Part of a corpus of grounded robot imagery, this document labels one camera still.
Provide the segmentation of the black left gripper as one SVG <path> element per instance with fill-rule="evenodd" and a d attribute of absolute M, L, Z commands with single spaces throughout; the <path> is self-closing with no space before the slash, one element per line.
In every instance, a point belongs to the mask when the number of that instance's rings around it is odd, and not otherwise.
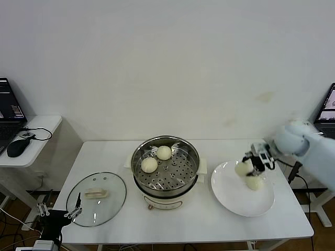
<path fill-rule="evenodd" d="M 38 198 L 37 209 L 42 225 L 41 239 L 59 239 L 64 226 L 71 223 L 71 219 L 75 219 L 82 213 L 81 193 L 78 194 L 75 208 L 68 212 L 65 210 L 49 210 L 47 204 L 52 195 L 52 190 L 46 195 L 40 195 Z"/>

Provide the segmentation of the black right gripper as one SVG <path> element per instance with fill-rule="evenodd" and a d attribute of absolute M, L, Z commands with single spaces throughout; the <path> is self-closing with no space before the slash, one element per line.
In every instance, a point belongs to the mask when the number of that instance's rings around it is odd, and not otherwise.
<path fill-rule="evenodd" d="M 246 162 L 247 160 L 252 160 L 252 165 L 254 167 L 254 169 L 247 173 L 246 176 L 259 176 L 262 174 L 262 172 L 265 171 L 265 166 L 264 164 L 262 163 L 262 160 L 259 156 L 245 156 L 243 157 L 242 159 L 242 162 Z"/>

